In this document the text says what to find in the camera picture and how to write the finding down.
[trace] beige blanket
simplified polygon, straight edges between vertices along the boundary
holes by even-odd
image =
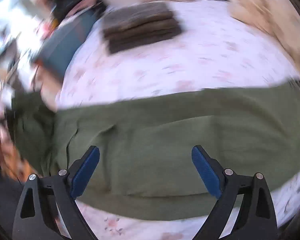
[[[228,0],[233,18],[277,38],[300,70],[300,16],[289,0]]]

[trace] green cloth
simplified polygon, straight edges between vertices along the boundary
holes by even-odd
[[[209,214],[216,200],[191,161],[198,144],[237,174],[263,173],[270,190],[300,170],[300,90],[293,82],[205,89],[55,115],[29,98],[38,96],[13,102],[25,111],[14,125],[21,155],[48,175],[98,146],[100,162],[79,200],[107,212],[145,220]]]

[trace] mattress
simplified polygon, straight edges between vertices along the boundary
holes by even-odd
[[[100,21],[77,50],[57,98],[59,109],[219,87],[267,87],[300,78],[291,58],[266,34],[231,18],[227,2],[170,2],[184,32],[167,41],[109,55]],[[273,191],[278,226],[300,207],[300,172]],[[99,239],[192,239],[206,216],[142,221],[77,201]],[[222,236],[231,232],[234,209]]]

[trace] olive green fabric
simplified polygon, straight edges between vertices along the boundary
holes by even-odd
[[[15,102],[17,108],[23,104]],[[100,162],[79,199],[122,216],[176,220],[209,214],[216,200],[192,164],[197,144],[237,174],[263,173],[270,190],[300,170],[300,90],[293,82],[205,89],[54,116],[31,102],[15,120],[21,154],[47,175],[98,146]]]

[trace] white bed sheet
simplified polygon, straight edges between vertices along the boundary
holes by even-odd
[[[170,2],[184,32],[172,40],[109,55],[96,22],[67,69],[59,108],[108,104],[217,87],[266,87],[299,77],[279,44],[233,18],[223,1]],[[300,172],[272,192],[278,225],[300,207]],[[141,221],[77,201],[100,239],[192,239],[206,217]],[[229,234],[238,210],[223,232]]]

